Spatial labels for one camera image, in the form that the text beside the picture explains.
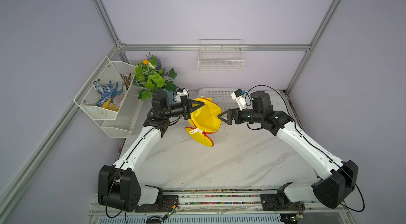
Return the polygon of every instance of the black cable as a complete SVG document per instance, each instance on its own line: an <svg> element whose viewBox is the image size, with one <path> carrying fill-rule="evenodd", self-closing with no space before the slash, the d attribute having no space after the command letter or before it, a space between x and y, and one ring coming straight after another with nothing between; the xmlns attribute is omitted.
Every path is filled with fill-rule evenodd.
<svg viewBox="0 0 406 224"><path fill-rule="evenodd" d="M176 124L182 116L183 116L183 115L181 115L177 120L175 120L175 123L174 123L174 124ZM147 134L149 134L150 131L152 131L153 129L155 129L155 128L157 128L157 127L160 127L160 126L164 126L164 125L159 125L159 126L155 126L155 127L151 128L146 134L144 134L144 136L141 138L141 140L142 140L143 138L145 138L145 136L146 136ZM137 145L136 145L136 146L133 148L133 150L129 153L129 155L127 156L126 160L128 160L128 158L131 156L132 152L137 148L137 146L138 146L138 144L141 142L141 140L137 143ZM112 188L113 188L114 181L116 180L118 174L119 174L119 171L116 172L116 176L115 176L114 179L113 179L113 183L111 184L110 191L108 192L107 201L106 201L106 209L105 209L105 210L106 210L106 215L107 215L107 217L109 217L109 218L111 218L111 219L113 219L113 218L119 216L119 214L123 211L123 210L121 210L121 211L120 211L116 216L114 216L114 217L109 216L109 214L107 213L107 203L108 203L108 199L110 198L110 193L111 193L111 190L112 190Z"/></svg>
<svg viewBox="0 0 406 224"><path fill-rule="evenodd" d="M183 114L179 116L178 119L176 119L172 124L169 124L169 126L171 125L176 125L177 122L179 122L180 118L183 117Z"/></svg>
<svg viewBox="0 0 406 224"><path fill-rule="evenodd" d="M162 217L161 216L151 216L147 219L147 223L155 223L155 224L161 223L163 221Z"/></svg>
<svg viewBox="0 0 406 224"><path fill-rule="evenodd" d="M260 128L255 128L255 129L252 129L252 128L249 126L249 124L250 124L250 123L247 123L247 127L248 127L249 129L253 130L253 131L263 129L263 127L262 127L262 126L261 126Z"/></svg>
<svg viewBox="0 0 406 224"><path fill-rule="evenodd" d="M258 87L258 86L266 86L266 87L272 89L273 91L275 91L275 92L282 98L282 96L279 94L279 92L278 92L277 90L283 90L283 89L273 89L273 88L271 88L270 86L267 86L267 85L256 85L256 86L253 86L250 90L248 90L248 92L245 94L245 103L247 102L247 96L249 97L248 93L250 93L250 91L251 91L253 88L256 88L256 87Z"/></svg>
<svg viewBox="0 0 406 224"><path fill-rule="evenodd" d="M121 211L120 211L116 216L114 216L114 217L111 217L111 216L107 213L107 202L108 202L108 199L109 199L109 197L110 197L110 192L111 192L111 189L113 188L114 181L116 180L118 174L119 174L119 172L117 171L117 172L116 172L116 176L114 177L113 182L111 183L110 191L108 192L108 195L107 195L107 201L106 201L106 215L107 215L107 217L109 217L110 219L113 219L113 218L119 216L119 214L123 211L123 210L121 210Z"/></svg>
<svg viewBox="0 0 406 224"><path fill-rule="evenodd" d="M180 90L180 89L186 90L186 92L188 93L188 99L189 99L189 91L188 91L186 88L178 88L178 90ZM175 100L175 93L176 93L176 92L177 92L177 91L175 91L175 92L172 93L172 100L173 100L173 102L176 102L176 100Z"/></svg>
<svg viewBox="0 0 406 224"><path fill-rule="evenodd" d="M287 108L287 104L286 104L285 100L282 98L282 96L279 94L278 91L276 91L275 89L273 89L273 88L271 88L270 86L267 86L267 85L256 85L255 87L257 87L257 86L266 86L266 87L272 89L273 91L275 91L275 92L281 97L281 99L282 99L282 101L283 101L283 104L284 104L285 107L286 107L286 111L287 111L288 115L290 115L291 117L293 117L291 114L289 114L289 109ZM246 93L246 96L245 96L245 97L247 97L248 93L249 93L253 88L255 88L255 87L252 87L250 90L248 90L248 92ZM296 122L293 121L293 123L294 123L294 125L295 125L296 131L301 135L301 137L304 138L304 140L306 140L306 142L307 142L309 145L311 145L311 146L314 147L315 149L317 149L317 150L319 150L320 152L322 152L328 159L330 159L330 161L332 161L332 163L334 163L335 165L337 165L337 167L338 167L339 169L341 169L341 170L349 177L349 179L351 179L351 181L353 181L353 183L354 183L355 186L357 187L358 192L359 192L359 195L361 196L361 199L362 199L362 205L363 205L363 206L362 206L362 209L361 209L361 210L354 210L354 209L349 208L348 206L346 206L346 205L344 205L344 204L342 204L342 203L340 203L340 205L343 205L343 206L347 207L348 209L353 210L353 211L355 211L355 212L362 212L362 211L365 209L365 201L364 201L364 197L362 196L361 190L359 189L357 183L350 177L350 175L347 174L347 172L345 172L345 170L344 170L342 167L340 167L337 163L335 163L335 162L333 161L333 159L330 158L330 156L328 156L328 155L327 155L325 152L323 152L321 149L319 149L319 148L317 148L316 146L312 145L312 144L307 140L307 138L297 129L297 127L296 127Z"/></svg>
<svg viewBox="0 0 406 224"><path fill-rule="evenodd" d="M141 138L141 140L137 143L137 145L135 145L135 147L131 150L131 152L130 152L129 155L127 156L126 160L128 160L128 158L131 156L132 152L137 148L138 144L145 138L145 136L146 136L147 134L150 133L150 131L152 131L152 130L154 130L155 128L160 127L160 126L170 125L170 123L172 123L172 122L169 122L169 123L166 123L166 124L163 124L163 125L155 126L155 127L151 128L149 131L147 131L147 133L144 134L144 136L143 136L143 137Z"/></svg>

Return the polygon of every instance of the wall-mounted shelf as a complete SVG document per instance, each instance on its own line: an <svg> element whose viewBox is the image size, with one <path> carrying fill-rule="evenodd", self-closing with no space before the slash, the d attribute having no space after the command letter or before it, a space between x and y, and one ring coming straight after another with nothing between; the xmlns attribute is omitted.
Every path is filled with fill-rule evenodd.
<svg viewBox="0 0 406 224"><path fill-rule="evenodd" d="M110 61L108 57L105 57L99 64L96 70L102 72L90 79L87 82L93 83L97 81L100 86L107 85L110 82L115 86L116 82L119 82L119 89L121 89L123 76L129 77L131 75L131 81L134 78L135 66L127 64L121 61ZM88 91L81 97L80 93ZM96 106L96 103L100 100L100 94L93 88L93 84L85 84L79 93L75 96L74 102L83 110L110 138L125 138L131 135L137 120L139 111L141 109L142 101L138 99L139 87L130 85L129 89L125 91L124 98L120 104L118 111L108 110Z"/></svg>
<svg viewBox="0 0 406 224"><path fill-rule="evenodd" d="M241 39L199 40L199 72L242 72L244 65Z"/></svg>

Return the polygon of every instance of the marble table surface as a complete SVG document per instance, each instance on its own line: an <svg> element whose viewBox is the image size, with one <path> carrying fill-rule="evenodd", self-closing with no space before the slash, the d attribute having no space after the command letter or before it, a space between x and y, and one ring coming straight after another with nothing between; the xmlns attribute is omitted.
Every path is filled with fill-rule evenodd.
<svg viewBox="0 0 406 224"><path fill-rule="evenodd" d="M275 92L269 94L274 110L287 112L283 100ZM198 92L190 92L191 98L197 95ZM126 139L122 154L138 136L150 108L150 101L143 102L133 135ZM207 147L192 139L185 126L189 124L183 119L170 126L151 150L136 174L141 186L265 189L316 179L313 168L291 146L267 130L252 131L245 123L222 123L220 130L210 136L214 146Z"/></svg>

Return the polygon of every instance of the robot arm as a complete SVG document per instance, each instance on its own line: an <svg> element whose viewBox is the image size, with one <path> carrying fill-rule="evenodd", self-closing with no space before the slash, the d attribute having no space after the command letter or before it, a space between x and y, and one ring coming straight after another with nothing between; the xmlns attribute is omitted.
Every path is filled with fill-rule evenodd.
<svg viewBox="0 0 406 224"><path fill-rule="evenodd" d="M241 95L241 89L235 93ZM283 188L291 202L318 200L325 206L336 208L355 188L358 166L343 162L298 128L294 120L283 111L274 111L270 97L264 91L251 94L252 110L231 109L221 113L218 118L232 125L241 123L260 123L259 129L269 130L294 150L296 150L317 172L321 179L302 185L289 184Z"/></svg>
<svg viewBox="0 0 406 224"><path fill-rule="evenodd" d="M152 109L137 139L112 166L104 166L99 171L99 204L133 211L139 205L157 202L162 190L152 186L140 186L136 174L148 153L171 125L169 118L179 117L179 120L183 116L187 120L190 119L191 112L203 107L203 102L187 99L186 94L178 92L177 100L180 102L172 105L169 105L166 92L157 91L153 94Z"/></svg>

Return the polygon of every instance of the white wire basket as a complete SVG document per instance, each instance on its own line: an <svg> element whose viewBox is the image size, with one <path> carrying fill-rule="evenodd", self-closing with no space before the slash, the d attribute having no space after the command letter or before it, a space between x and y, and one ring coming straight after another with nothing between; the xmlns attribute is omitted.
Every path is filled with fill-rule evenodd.
<svg viewBox="0 0 406 224"><path fill-rule="evenodd" d="M211 98L212 101L221 108L221 111L224 112L228 109L239 108L236 100L231 98L231 94L238 89L230 88L206 88L199 90L198 96L205 96Z"/></svg>
<svg viewBox="0 0 406 224"><path fill-rule="evenodd" d="M241 39L200 39L199 72L242 72Z"/></svg>
<svg viewBox="0 0 406 224"><path fill-rule="evenodd" d="M121 61L110 61L105 57L95 70L100 74L93 74L79 93L74 102L83 110L110 138L125 138L131 135L141 109L142 101L138 99L139 87L130 85L126 90L122 86L123 79L120 74L128 77L131 74L131 82L135 75L135 66ZM119 83L118 90L123 87L125 95L118 111L104 109L96 106L100 100L100 94L93 88L93 81L100 86L111 84L115 87Z"/></svg>

